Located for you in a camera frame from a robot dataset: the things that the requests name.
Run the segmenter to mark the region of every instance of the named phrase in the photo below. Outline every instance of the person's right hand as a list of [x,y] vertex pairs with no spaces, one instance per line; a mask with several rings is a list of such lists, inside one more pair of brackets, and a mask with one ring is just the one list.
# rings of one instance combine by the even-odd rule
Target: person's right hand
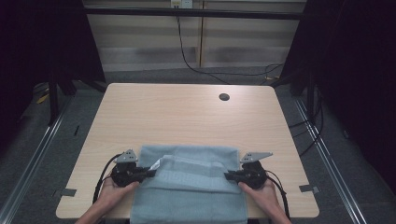
[[291,223],[277,200],[275,185],[270,179],[265,181],[261,189],[252,189],[243,182],[239,182],[238,186],[247,193],[260,209],[276,224]]

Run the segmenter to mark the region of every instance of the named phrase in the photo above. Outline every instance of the table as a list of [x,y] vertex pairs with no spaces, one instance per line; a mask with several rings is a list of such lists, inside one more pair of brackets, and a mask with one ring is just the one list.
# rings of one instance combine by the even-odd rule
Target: table
[[[230,99],[221,100],[222,93]],[[108,86],[66,186],[76,195],[63,196],[56,215],[80,217],[108,160],[129,148],[139,155],[143,145],[237,147],[241,158],[249,151],[273,152],[261,163],[282,181],[290,216],[318,215],[313,193],[299,189],[308,180],[273,88],[126,83]],[[107,217],[129,218],[132,202],[128,195]],[[251,218],[266,217],[248,196],[247,208]]]

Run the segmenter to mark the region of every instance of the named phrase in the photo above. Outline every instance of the folded cloth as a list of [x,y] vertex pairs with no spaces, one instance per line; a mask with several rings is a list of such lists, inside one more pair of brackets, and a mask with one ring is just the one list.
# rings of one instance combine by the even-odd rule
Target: folded cloth
[[160,166],[136,190],[131,223],[247,223],[245,195],[224,177],[238,159],[232,147],[143,146],[138,166]]

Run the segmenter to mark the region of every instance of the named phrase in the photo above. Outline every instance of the blue towel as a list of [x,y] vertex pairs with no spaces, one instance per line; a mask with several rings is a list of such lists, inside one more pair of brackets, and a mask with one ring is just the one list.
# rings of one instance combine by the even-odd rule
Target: blue towel
[[138,166],[158,159],[155,177],[135,192],[131,223],[247,223],[245,195],[224,177],[239,169],[236,148],[143,146]]

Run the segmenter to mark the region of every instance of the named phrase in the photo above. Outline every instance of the human hand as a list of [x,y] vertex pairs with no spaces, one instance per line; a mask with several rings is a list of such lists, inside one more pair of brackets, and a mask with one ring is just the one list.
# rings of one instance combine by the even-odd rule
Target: human hand
[[102,216],[111,211],[128,192],[134,191],[138,186],[139,182],[136,181],[121,188],[108,175],[102,184],[98,200],[76,223],[96,223]]
[[270,179],[265,181],[261,189],[252,189],[243,182],[239,182],[238,186],[247,193],[260,209],[276,224],[290,223],[277,200],[275,185]]

